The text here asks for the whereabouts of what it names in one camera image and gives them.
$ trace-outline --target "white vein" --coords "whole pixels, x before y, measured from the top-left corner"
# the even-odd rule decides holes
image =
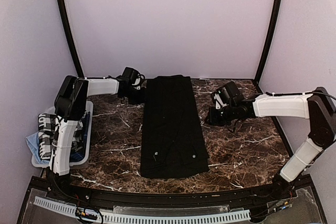
[[[254,140],[254,141],[250,141],[250,140],[245,140],[245,142],[250,142],[250,143],[261,143],[262,141],[265,141],[266,139],[269,139],[271,137],[274,137],[274,136],[269,136],[269,137],[266,137],[262,140]]]
[[[128,127],[128,128],[130,128],[130,127],[131,127],[131,126],[129,126],[129,125],[128,125],[128,123],[127,123],[127,122],[125,122],[125,121],[123,120],[123,118],[120,118],[120,119],[121,119],[121,120],[124,122],[124,124],[126,124],[126,125],[127,125],[127,127]]]
[[[201,123],[201,126],[210,129],[210,127],[204,125],[204,122]]]
[[[233,184],[233,183],[231,183],[231,182],[230,182],[230,184],[231,184],[231,185],[233,185],[233,186],[235,186],[235,187],[237,187],[237,188],[244,189],[244,187],[243,187],[243,186],[241,186],[241,185],[240,185],[240,184],[238,184],[238,183],[237,183],[238,185],[235,185],[235,184]]]
[[[199,92],[199,91],[194,91],[195,93],[199,93],[199,94],[211,94],[212,92]]]
[[[113,115],[115,112],[112,113],[103,113],[103,114],[98,114],[98,115],[93,115],[92,117],[95,118],[96,116],[101,116],[101,115]]]
[[[211,166],[217,166],[217,165],[227,165],[227,163],[213,164],[213,165],[209,165],[209,167],[211,167]]]
[[[133,150],[133,149],[138,149],[140,148],[141,145],[136,146],[136,147],[129,147],[125,149],[110,149],[110,150],[103,150],[103,152],[122,152],[122,151],[128,151],[128,150]]]
[[[101,184],[101,183],[98,183],[96,180],[86,179],[86,178],[84,178],[82,175],[71,174],[71,176],[73,176],[73,177],[77,177],[77,178],[81,178],[81,179],[83,180],[83,182],[93,183],[93,184],[95,184],[96,186],[102,186],[102,187],[105,187],[105,188],[109,188],[109,189],[111,189],[112,191],[120,191],[120,189],[121,189],[121,188],[116,189],[116,188],[114,188],[114,187],[112,187],[112,186],[106,186],[106,185],[103,185],[103,184]]]
[[[233,164],[233,168],[237,168],[238,166],[240,166],[240,165],[242,165],[242,164],[243,164],[242,162],[239,162],[239,163],[236,163],[236,162],[235,162],[235,163]]]

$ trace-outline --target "white basket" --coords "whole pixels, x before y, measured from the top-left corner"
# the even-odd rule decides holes
[[[93,103],[91,101],[86,101],[86,111],[90,112],[90,117],[89,117],[89,126],[88,126],[88,136],[86,139],[86,149],[85,149],[85,156],[84,158],[79,161],[79,162],[70,162],[70,167],[71,166],[76,166],[76,165],[82,165],[84,164],[88,158],[89,158],[89,153],[90,153],[90,138],[91,138],[91,126],[92,126],[92,116],[93,116]],[[54,114],[55,113],[55,107],[51,107],[48,110],[46,110],[47,114]],[[31,163],[33,166],[35,167],[39,167],[39,168],[47,168],[49,166],[49,164],[38,164],[36,162],[36,159],[34,158],[34,156],[31,157]]]

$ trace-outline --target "black pants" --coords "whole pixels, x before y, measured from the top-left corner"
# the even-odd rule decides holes
[[[141,176],[185,178],[208,171],[201,124],[190,77],[147,81]]]

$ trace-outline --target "marble tabletop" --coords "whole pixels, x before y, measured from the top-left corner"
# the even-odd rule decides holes
[[[71,170],[72,184],[129,193],[205,193],[271,183],[289,159],[271,118],[248,119],[235,133],[204,124],[210,93],[229,80],[192,80],[199,119],[210,159],[209,172],[185,179],[147,179],[139,174],[144,105],[129,105],[116,95],[93,102],[88,165]],[[249,80],[235,80],[245,97],[256,93]]]

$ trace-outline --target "white robotic arm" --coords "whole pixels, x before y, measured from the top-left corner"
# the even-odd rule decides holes
[[[133,104],[144,101],[144,90],[139,89],[141,75],[132,68],[125,68],[117,78],[77,78],[67,76],[55,100],[55,113],[59,122],[55,129],[55,138],[49,168],[58,175],[70,172],[69,159],[72,138],[85,113],[87,97],[99,94],[118,94],[128,97]]]
[[[232,120],[264,116],[294,116],[310,120],[311,132],[291,159],[274,176],[275,196],[288,189],[307,166],[335,140],[336,112],[325,88],[306,93],[256,94],[248,99],[234,82],[212,93],[215,107],[210,107],[206,122],[230,125]]]

